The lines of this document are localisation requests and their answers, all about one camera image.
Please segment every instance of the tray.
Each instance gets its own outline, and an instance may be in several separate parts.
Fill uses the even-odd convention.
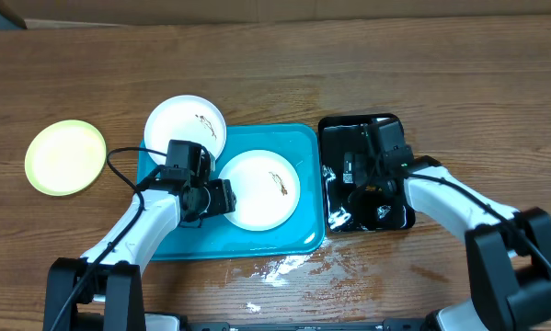
[[[216,160],[211,178],[217,178],[236,155],[257,149],[280,154],[297,171],[300,201],[290,219],[274,229],[252,232],[231,224],[223,215],[208,218],[201,228],[179,227],[168,234],[153,255],[153,261],[307,254],[322,244],[326,226],[314,131],[303,124],[228,127],[226,146]],[[154,168],[155,162],[148,153],[140,152],[137,181]]]

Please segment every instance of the wire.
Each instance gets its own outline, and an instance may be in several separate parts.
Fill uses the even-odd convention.
[[[529,238],[527,238],[526,235],[520,229],[514,226],[514,224],[512,224],[506,217],[494,211],[494,209],[491,208],[488,204],[484,203],[482,200],[480,200],[475,195],[471,194],[466,189],[446,180],[445,178],[437,178],[437,177],[418,175],[418,174],[407,174],[406,177],[412,177],[412,178],[418,178],[418,179],[437,182],[437,183],[446,185],[449,188],[453,188],[454,190],[463,194],[466,198],[470,199],[472,202],[474,202],[477,206],[479,206],[485,212],[497,218],[507,228],[508,231],[511,231],[516,236],[518,236],[522,240],[522,242],[525,245],[527,245],[527,247],[529,248],[529,251],[533,253],[533,255],[537,258],[537,260],[539,260],[539,262],[541,262],[551,272],[551,263],[549,262],[549,260],[547,260],[547,258],[543,255],[543,253],[539,250],[539,248],[537,248],[533,244],[533,242],[531,242]]]
[[[134,226],[136,221],[138,221],[138,218],[140,218],[140,215],[144,211],[144,196],[142,192],[136,187],[136,185],[134,185],[134,183],[132,183],[126,176],[124,176],[110,161],[110,158],[114,154],[117,154],[120,152],[126,152],[126,151],[148,152],[148,153],[166,156],[165,153],[161,153],[161,152],[150,150],[143,147],[123,147],[123,148],[115,149],[108,153],[108,156],[106,157],[106,164],[108,164],[109,169],[111,169],[111,171],[114,174],[116,174],[121,180],[123,180],[126,184],[128,184],[128,186],[130,186],[133,189],[134,194],[138,196],[138,200],[140,201],[140,204],[138,205],[138,210],[136,211],[136,214],[130,220],[130,222],[123,228],[123,230],[121,230],[121,232],[116,236],[116,238],[113,241],[108,243],[108,246],[106,247],[106,249],[104,249],[103,252],[101,252],[101,254],[99,254],[99,256],[89,264],[81,279],[73,287],[71,294],[69,294],[69,297],[64,302],[63,307],[61,308],[61,310],[56,316],[56,319],[54,319],[54,323],[52,324],[51,331],[54,331],[56,329],[56,326],[61,322],[65,311],[69,308],[71,304],[75,302],[76,298],[79,296],[83,288],[86,286],[87,281],[90,279],[91,275],[96,271],[96,268],[98,267],[99,263],[101,263],[101,261],[109,254],[109,252],[111,252],[115,248],[115,246],[120,242],[120,240],[124,237],[124,235],[126,235],[130,231],[130,229],[132,229],[132,227]]]

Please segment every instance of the black cable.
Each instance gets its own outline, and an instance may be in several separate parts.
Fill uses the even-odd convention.
[[[138,221],[138,218],[140,218],[140,215],[144,211],[144,196],[142,192],[136,187],[136,185],[134,185],[134,183],[132,183],[126,176],[124,176],[118,169],[116,169],[116,167],[110,161],[110,158],[114,154],[120,153],[120,152],[126,152],[126,151],[148,152],[148,153],[166,156],[165,153],[161,153],[161,152],[150,150],[143,147],[118,148],[108,153],[108,156],[106,157],[106,164],[108,164],[109,169],[111,169],[111,171],[113,171],[114,174],[116,174],[121,180],[123,180],[126,184],[128,184],[128,186],[130,186],[133,189],[134,193],[138,196],[138,200],[140,201],[140,204],[138,205],[138,210],[136,211],[136,214],[134,215],[134,217],[132,217],[132,219],[126,225],[126,227],[124,227],[123,230],[121,230],[121,232],[116,236],[116,238],[113,241],[108,243],[108,246],[106,247],[106,249],[104,249],[103,252],[101,252],[101,254],[99,254],[99,256],[92,263],[89,264],[81,279],[73,287],[71,294],[69,294],[69,297],[64,302],[64,305],[59,311],[59,313],[57,314],[56,319],[54,319],[54,323],[52,324],[51,331],[54,331],[56,329],[56,326],[63,319],[64,312],[69,308],[69,306],[75,303],[76,298],[81,293],[83,288],[86,286],[87,281],[90,279],[91,275],[95,272],[99,263],[109,254],[109,252],[111,252],[115,248],[115,246],[120,242],[120,240],[124,237],[124,235],[126,235],[130,231],[130,229],[132,229],[132,227],[134,226],[136,221]]]
[[[518,236],[522,242],[527,245],[531,253],[541,262],[550,272],[551,272],[551,263],[547,260],[547,258],[541,253],[539,248],[537,248],[533,242],[529,240],[529,238],[526,237],[526,235],[518,229],[514,224],[512,224],[506,217],[500,215],[496,211],[494,211],[493,208],[491,208],[488,204],[484,203],[482,200],[480,200],[475,195],[471,194],[466,189],[458,186],[457,184],[454,184],[445,178],[437,178],[437,177],[431,177],[431,176],[425,176],[425,175],[418,175],[418,174],[407,174],[406,178],[412,177],[412,178],[418,178],[418,179],[424,179],[429,180],[433,182],[437,182],[443,185],[448,186],[449,188],[452,188],[459,193],[463,194],[466,198],[470,199],[472,202],[474,202],[479,208],[483,209],[486,213],[492,215],[493,217],[497,218],[506,228],[508,231],[513,232],[516,236]]]

